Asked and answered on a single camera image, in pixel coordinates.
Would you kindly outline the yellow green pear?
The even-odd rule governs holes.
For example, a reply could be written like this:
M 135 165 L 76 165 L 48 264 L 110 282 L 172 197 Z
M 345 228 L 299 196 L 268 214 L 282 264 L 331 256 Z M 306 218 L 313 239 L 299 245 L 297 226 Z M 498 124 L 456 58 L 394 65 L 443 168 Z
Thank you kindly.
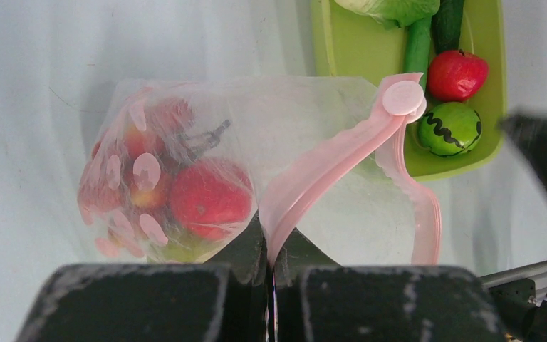
M 151 247 L 147 260 L 151 263 L 203 263 L 219 250 L 220 243 L 192 233 L 174 234 L 165 246 Z

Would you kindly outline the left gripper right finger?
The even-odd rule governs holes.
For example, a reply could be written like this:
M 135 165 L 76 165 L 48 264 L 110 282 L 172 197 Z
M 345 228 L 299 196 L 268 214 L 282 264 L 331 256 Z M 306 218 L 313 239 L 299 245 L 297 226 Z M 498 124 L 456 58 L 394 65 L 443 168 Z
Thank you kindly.
M 503 341 L 480 280 L 453 266 L 341 266 L 293 231 L 274 271 L 278 341 Z

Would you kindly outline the red apple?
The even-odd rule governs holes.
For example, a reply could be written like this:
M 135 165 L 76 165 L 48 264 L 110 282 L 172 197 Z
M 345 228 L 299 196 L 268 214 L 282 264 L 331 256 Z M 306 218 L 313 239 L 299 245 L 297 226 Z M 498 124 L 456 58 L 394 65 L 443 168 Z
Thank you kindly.
M 464 102 L 482 88 L 488 75 L 483 58 L 462 49 L 445 51 L 429 65 L 427 90 L 442 102 Z

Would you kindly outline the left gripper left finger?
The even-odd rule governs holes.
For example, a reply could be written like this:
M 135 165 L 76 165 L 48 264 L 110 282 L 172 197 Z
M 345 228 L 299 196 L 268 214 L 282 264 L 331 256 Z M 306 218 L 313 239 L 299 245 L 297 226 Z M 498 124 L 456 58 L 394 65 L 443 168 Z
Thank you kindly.
M 263 341 L 266 245 L 252 222 L 203 264 L 71 264 L 39 291 L 18 341 Z

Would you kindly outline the small green watermelon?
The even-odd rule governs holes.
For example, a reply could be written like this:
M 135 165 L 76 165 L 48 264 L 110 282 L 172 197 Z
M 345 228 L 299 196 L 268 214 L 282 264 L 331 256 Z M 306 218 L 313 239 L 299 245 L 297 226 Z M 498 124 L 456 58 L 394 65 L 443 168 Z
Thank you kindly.
M 421 117 L 417 134 L 420 145 L 433 155 L 463 155 L 471 152 L 480 141 L 481 117 L 464 103 L 443 103 Z

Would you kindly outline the red tomato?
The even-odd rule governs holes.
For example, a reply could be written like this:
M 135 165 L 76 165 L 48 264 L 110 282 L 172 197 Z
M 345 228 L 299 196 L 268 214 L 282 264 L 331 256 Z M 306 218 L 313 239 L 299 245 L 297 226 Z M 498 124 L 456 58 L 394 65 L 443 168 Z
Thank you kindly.
M 211 241 L 235 233 L 251 213 L 253 190 L 247 171 L 223 157 L 206 157 L 179 171 L 168 207 L 185 229 Z

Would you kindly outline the clear pink zip bag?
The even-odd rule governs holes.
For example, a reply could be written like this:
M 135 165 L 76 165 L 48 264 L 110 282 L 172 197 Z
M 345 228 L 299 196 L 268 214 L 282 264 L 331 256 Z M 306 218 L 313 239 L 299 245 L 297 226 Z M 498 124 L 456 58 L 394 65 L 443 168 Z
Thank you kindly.
M 311 236 L 341 264 L 438 262 L 439 201 L 407 171 L 407 126 L 424 115 L 421 73 L 384 77 L 252 76 L 230 81 L 129 79 L 113 94 L 97 141 L 126 105 L 179 98 L 194 111 L 188 135 L 231 122 L 206 157 L 223 157 L 248 173 L 253 204 L 237 231 L 213 242 L 220 252 L 256 219 L 274 263 L 291 232 Z M 146 236 L 123 231 L 125 217 L 95 220 L 95 246 L 106 257 L 139 259 L 174 234 L 191 233 L 168 206 L 143 214 Z

